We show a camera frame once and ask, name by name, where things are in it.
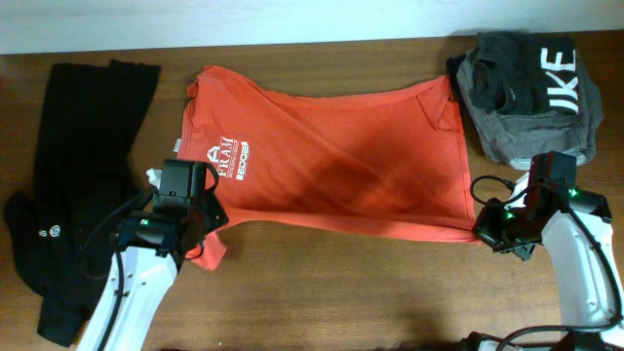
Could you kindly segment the red t-shirt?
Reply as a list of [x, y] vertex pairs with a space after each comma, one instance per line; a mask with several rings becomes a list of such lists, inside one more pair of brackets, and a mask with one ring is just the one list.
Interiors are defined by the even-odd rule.
[[177, 155], [215, 168], [231, 225], [475, 242], [466, 140], [447, 76], [390, 92], [297, 97], [208, 65], [187, 96]]

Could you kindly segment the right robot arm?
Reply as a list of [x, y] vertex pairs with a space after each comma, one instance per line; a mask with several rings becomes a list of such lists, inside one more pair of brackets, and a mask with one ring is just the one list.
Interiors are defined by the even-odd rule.
[[576, 159], [550, 151], [507, 181], [508, 200], [483, 203], [473, 232], [499, 254], [523, 261], [542, 246], [553, 264], [561, 305], [557, 325], [495, 337], [473, 331], [463, 350], [620, 350], [623, 286], [612, 251], [612, 215], [605, 196], [576, 184]]

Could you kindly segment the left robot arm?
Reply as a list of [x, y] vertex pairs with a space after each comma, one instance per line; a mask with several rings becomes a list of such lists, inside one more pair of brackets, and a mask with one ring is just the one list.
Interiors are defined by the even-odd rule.
[[219, 175], [209, 163], [167, 159], [160, 185], [114, 210], [113, 255], [80, 350], [139, 350], [186, 255], [206, 248], [208, 234], [229, 222], [215, 196]]

